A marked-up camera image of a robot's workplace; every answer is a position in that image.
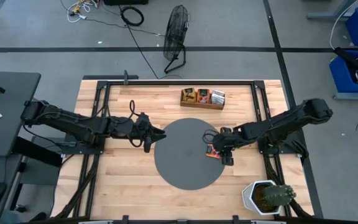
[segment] electric fan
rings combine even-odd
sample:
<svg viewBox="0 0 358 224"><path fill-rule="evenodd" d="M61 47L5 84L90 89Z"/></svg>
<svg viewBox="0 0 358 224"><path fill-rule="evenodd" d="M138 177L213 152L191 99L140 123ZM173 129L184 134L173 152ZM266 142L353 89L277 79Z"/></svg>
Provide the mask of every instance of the electric fan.
<svg viewBox="0 0 358 224"><path fill-rule="evenodd" d="M186 48L183 45L185 41L186 31L188 28L188 13L187 9L180 6L175 6L172 10L168 21L167 31L164 40L164 57L171 62L165 68L164 72L168 73L172 70L180 68L186 64ZM180 51L183 49L183 63L175 68L168 69L169 66L178 59Z"/></svg>

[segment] orange object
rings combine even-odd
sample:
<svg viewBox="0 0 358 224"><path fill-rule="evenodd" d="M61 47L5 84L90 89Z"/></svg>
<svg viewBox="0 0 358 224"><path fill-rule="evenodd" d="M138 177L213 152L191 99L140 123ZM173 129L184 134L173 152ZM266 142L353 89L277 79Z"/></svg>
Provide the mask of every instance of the orange object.
<svg viewBox="0 0 358 224"><path fill-rule="evenodd" d="M212 157L212 158L220 158L220 155L215 151L214 147L211 144L208 144L206 146L206 152L205 152L206 156L208 157Z"/></svg>

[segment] black robotic arm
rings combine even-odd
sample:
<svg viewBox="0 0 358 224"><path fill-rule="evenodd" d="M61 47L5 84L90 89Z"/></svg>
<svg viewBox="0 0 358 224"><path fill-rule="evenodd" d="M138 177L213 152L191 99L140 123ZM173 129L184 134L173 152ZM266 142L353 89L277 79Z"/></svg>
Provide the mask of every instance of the black robotic arm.
<svg viewBox="0 0 358 224"><path fill-rule="evenodd" d="M21 119L25 125L45 124L64 133L71 134L77 141L87 146L94 146L97 138L128 139L134 147L144 146L145 152L150 152L151 144L166 137L165 131L153 127L149 116L145 113L135 113L134 101L130 103L132 114L128 117L107 116L97 114L105 109L101 108L96 115L87 117L72 113L46 101L28 101L25 104Z"/></svg>
<svg viewBox="0 0 358 224"><path fill-rule="evenodd" d="M333 115L322 99L305 100L296 108L261 122L250 122L230 128L221 128L220 133L207 130L203 140L212 144L219 153L224 165L233 166L232 151L236 148L252 144L265 139L267 144L277 146L289 134L299 130L306 124L321 124L327 122Z"/></svg>

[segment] gray floor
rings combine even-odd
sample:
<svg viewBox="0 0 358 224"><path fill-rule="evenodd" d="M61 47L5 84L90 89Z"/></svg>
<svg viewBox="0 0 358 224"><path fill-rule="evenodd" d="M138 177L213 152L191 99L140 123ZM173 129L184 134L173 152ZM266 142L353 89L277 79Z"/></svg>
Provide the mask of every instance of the gray floor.
<svg viewBox="0 0 358 224"><path fill-rule="evenodd" d="M63 0L66 7L74 0ZM333 22L308 21L307 12L330 11L340 1L270 0L282 47L329 47ZM142 29L163 34L172 8L184 4L191 13L187 46L273 47L261 0L150 0L139 6L145 14ZM118 12L116 7L108 9ZM90 19L123 25L103 8L92 9ZM134 33L139 45L163 45L163 38ZM344 23L336 27L333 45L348 47ZM67 22L59 0L6 0L0 11L0 47L135 47L128 30L89 21ZM161 52L145 56L163 76L167 64ZM174 74L183 78L281 79L275 53L189 52L185 67ZM335 101L330 53L284 54L297 103L319 97L334 116L326 124L304 128L325 218L358 220L358 101ZM73 110L83 75L116 75L124 69L141 79L154 78L138 52L0 53L0 71L42 74L36 98ZM60 137L46 127L36 133Z"/></svg>

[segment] cactus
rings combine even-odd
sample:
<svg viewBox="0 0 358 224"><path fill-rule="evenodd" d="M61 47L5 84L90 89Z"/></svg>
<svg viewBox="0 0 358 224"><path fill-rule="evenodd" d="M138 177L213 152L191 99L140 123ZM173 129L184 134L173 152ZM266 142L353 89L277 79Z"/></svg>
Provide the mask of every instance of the cactus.
<svg viewBox="0 0 358 224"><path fill-rule="evenodd" d="M289 185L273 185L263 189L264 204L269 207L288 205L293 198L296 197L296 193Z"/></svg>

